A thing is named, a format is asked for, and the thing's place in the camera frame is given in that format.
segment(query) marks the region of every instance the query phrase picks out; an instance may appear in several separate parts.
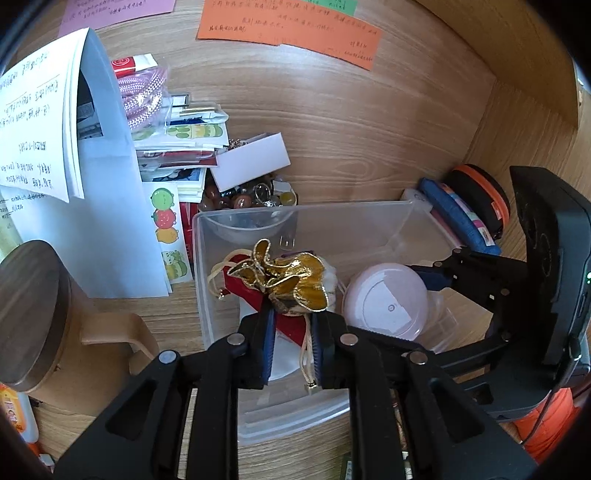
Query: wooden desk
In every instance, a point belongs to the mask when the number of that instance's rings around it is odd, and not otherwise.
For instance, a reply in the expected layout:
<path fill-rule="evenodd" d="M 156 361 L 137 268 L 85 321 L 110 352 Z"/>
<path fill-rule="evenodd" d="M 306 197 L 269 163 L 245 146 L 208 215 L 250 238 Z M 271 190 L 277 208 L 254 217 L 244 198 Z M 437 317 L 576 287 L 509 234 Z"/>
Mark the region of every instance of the wooden desk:
<path fill-rule="evenodd" d="M 46 13 L 17 59 L 56 37 L 64 3 Z M 109 56 L 152 53 L 171 67 L 170 90 L 216 100 L 232 137 L 281 131 L 292 161 L 285 178 L 302 202 L 392 200 L 422 176 L 459 164 L 485 111 L 495 77 L 447 25 L 411 0 L 361 0 L 356 16 L 384 36 L 373 71 L 289 46 L 196 41 L 202 0 L 177 0 L 172 14 L 99 31 Z M 203 347 L 193 284 L 164 299 L 96 300 L 148 323 L 162 349 Z M 453 297 L 456 344 L 481 338 L 482 309 Z M 40 440 L 59 457 L 90 417 L 50 406 L 36 411 Z M 343 416 L 273 442 L 240 448 L 243 478 L 334 478 L 348 452 Z"/>

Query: sticker sheet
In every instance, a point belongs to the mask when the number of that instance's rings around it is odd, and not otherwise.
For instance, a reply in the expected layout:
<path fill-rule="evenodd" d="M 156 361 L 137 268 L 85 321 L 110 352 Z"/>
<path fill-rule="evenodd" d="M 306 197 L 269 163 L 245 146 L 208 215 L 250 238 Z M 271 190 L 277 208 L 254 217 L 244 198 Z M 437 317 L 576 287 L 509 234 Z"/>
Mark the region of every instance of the sticker sheet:
<path fill-rule="evenodd" d="M 144 182 L 146 200 L 153 211 L 154 231 L 171 284 L 193 279 L 187 256 L 177 186 L 172 182 Z"/>

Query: round lid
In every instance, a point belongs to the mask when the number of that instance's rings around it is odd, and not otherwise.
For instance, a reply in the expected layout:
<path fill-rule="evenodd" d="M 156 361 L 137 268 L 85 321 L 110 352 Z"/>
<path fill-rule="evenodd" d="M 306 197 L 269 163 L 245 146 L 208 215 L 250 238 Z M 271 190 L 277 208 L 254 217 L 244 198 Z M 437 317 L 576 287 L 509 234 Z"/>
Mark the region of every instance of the round lid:
<path fill-rule="evenodd" d="M 55 250 L 33 240 L 0 264 L 0 382 L 35 387 L 60 346 L 69 304 L 69 275 Z"/>
<path fill-rule="evenodd" d="M 414 340 L 427 321 L 427 289 L 412 269 L 379 264 L 351 282 L 343 315 L 352 326 Z"/>

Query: pink paper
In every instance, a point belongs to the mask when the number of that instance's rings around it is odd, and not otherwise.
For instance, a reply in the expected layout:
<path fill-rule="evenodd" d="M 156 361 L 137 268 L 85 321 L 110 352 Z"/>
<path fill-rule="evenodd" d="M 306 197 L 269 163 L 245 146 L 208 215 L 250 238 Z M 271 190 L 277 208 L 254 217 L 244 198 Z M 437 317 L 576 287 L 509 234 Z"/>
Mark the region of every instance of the pink paper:
<path fill-rule="evenodd" d="M 176 0 L 69 0 L 59 37 L 81 28 L 94 30 L 116 23 L 173 11 Z"/>

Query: orange sticky note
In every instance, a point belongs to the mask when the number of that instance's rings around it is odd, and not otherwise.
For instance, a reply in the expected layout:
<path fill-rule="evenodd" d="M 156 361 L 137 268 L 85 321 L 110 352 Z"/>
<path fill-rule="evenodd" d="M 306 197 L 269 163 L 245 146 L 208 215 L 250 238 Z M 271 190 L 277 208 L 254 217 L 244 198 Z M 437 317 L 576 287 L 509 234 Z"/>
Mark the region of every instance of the orange sticky note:
<path fill-rule="evenodd" d="M 205 0 L 197 38 L 287 44 L 371 70 L 382 31 L 301 0 Z"/>
<path fill-rule="evenodd" d="M 281 27 L 270 9 L 244 0 L 205 0 L 197 38 L 280 45 Z"/>

